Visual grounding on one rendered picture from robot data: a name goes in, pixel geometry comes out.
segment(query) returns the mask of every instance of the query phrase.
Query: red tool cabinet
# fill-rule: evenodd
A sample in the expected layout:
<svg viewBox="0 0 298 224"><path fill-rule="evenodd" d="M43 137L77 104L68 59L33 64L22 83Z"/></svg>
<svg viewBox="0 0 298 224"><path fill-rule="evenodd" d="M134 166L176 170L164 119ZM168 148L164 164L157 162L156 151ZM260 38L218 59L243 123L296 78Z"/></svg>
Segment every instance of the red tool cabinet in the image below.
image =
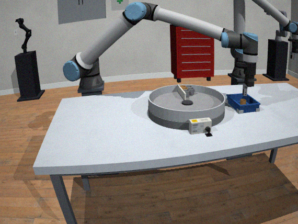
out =
<svg viewBox="0 0 298 224"><path fill-rule="evenodd" d="M214 76L214 39L192 30L170 25L171 72L181 78Z"/></svg>

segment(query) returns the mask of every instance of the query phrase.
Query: white table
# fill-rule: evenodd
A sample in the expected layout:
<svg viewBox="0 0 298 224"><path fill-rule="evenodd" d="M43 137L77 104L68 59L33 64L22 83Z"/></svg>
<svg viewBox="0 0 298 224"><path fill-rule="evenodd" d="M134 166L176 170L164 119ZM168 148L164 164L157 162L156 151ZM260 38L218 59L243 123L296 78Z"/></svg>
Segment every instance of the white table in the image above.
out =
<svg viewBox="0 0 298 224"><path fill-rule="evenodd" d="M242 85L211 86L221 93ZM298 89L288 83L258 84L248 94L260 111L238 114L226 106L212 137L165 128L147 116L151 91L62 99L39 150L35 175L50 175L67 224L77 223L63 175L88 176L232 159L298 143Z"/></svg>

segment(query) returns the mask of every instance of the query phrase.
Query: round tray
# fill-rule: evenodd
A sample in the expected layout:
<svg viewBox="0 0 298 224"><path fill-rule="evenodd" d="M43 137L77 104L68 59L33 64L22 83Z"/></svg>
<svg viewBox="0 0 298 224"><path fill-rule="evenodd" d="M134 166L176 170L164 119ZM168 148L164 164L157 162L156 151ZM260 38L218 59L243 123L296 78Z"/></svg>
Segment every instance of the round tray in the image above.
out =
<svg viewBox="0 0 298 224"><path fill-rule="evenodd" d="M225 96L212 88L191 86L195 93L187 99L193 101L192 105L181 103L183 98L177 92L177 85L152 91L148 99L149 118L161 126L181 130L188 130L189 120L196 118L209 117L212 126L219 124L224 118Z"/></svg>

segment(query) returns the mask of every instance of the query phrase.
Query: black disc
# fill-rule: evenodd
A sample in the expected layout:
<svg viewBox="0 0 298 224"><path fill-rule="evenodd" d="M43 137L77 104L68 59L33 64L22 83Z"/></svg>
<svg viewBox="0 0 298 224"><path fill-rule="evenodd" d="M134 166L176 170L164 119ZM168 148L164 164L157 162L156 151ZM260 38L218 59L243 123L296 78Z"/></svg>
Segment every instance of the black disc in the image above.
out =
<svg viewBox="0 0 298 224"><path fill-rule="evenodd" d="M192 105L193 104L193 101L186 99L186 100L183 100L182 101L182 104L183 105Z"/></svg>

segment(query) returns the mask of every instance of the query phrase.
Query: blue tray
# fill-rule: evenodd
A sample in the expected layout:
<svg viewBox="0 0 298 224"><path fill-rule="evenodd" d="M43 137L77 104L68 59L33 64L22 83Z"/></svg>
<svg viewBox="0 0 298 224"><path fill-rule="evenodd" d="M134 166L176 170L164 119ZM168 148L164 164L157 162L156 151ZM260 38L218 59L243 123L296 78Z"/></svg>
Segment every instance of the blue tray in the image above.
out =
<svg viewBox="0 0 298 224"><path fill-rule="evenodd" d="M228 104L233 107L239 114L260 111L260 103L251 96L244 96L242 93L227 94ZM246 99L246 104L241 105L240 100Z"/></svg>

